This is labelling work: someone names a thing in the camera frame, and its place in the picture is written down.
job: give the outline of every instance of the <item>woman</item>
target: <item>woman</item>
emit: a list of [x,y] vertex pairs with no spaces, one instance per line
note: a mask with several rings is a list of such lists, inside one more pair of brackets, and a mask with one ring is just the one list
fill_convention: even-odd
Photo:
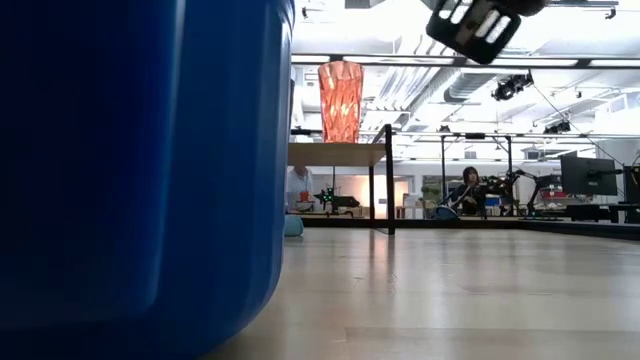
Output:
[[457,210],[462,204],[463,215],[476,215],[484,209],[485,194],[480,184],[480,176],[478,170],[470,166],[462,172],[464,184],[460,185],[453,193],[451,200],[453,205],[451,208]]

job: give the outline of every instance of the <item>cable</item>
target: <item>cable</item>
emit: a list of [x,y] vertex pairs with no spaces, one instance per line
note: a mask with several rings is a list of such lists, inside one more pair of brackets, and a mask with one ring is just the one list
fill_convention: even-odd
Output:
[[[542,92],[540,91],[540,89],[538,89],[538,86],[536,86],[536,84],[531,84],[531,86],[533,86],[534,89],[536,89],[536,91],[540,94],[540,96],[542,96],[542,98],[547,102],[547,104],[549,104],[549,106],[551,106],[553,108],[553,110],[555,110],[558,115],[560,115],[560,117],[562,117],[562,119],[566,122],[569,123],[569,125],[571,125],[574,129],[576,129],[576,131],[578,131],[580,133],[581,136],[584,136],[587,140],[589,140],[589,142],[595,146],[596,148],[598,148],[600,151],[602,151],[603,154],[607,155],[608,157],[610,157],[613,161],[615,161],[616,163],[618,163],[618,165],[622,166],[622,168],[624,169],[624,164],[622,162],[620,162],[618,159],[616,159],[615,157],[613,157],[613,155],[609,154],[605,149],[602,148],[602,146],[598,145],[597,142],[591,140],[591,138],[589,138],[589,134],[585,134],[582,131],[580,131],[580,129],[578,129],[577,126],[575,126],[571,120],[569,120],[566,116],[564,116],[564,114],[562,114],[562,112],[560,110],[558,110],[558,108],[553,105],[553,103],[551,102],[551,100],[549,100],[549,98]],[[622,191],[622,189],[617,188],[618,189],[618,194],[622,195],[623,198],[627,198],[627,194]]]

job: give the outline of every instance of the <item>orange geometric lampshade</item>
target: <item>orange geometric lampshade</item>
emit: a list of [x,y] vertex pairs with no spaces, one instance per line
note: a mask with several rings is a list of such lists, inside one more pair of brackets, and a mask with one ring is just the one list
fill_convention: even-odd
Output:
[[320,66],[322,133],[326,143],[357,143],[362,107],[362,65],[334,61]]

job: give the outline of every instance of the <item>computer monitor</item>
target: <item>computer monitor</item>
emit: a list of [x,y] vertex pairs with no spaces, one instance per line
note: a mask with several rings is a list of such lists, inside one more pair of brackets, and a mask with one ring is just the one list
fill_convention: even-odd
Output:
[[560,157],[562,191],[581,195],[618,195],[616,164],[609,159]]

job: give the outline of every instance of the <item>white shirt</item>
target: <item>white shirt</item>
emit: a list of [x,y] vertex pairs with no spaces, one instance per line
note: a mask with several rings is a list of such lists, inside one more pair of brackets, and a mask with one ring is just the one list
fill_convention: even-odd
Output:
[[[307,169],[307,173],[304,176],[298,175],[295,170],[289,171],[287,175],[287,204],[291,201],[289,200],[290,198],[300,199],[300,193],[302,192],[308,192],[310,197],[313,196],[312,175],[309,169]],[[297,204],[296,210],[307,210],[310,207],[311,204],[307,203]]]

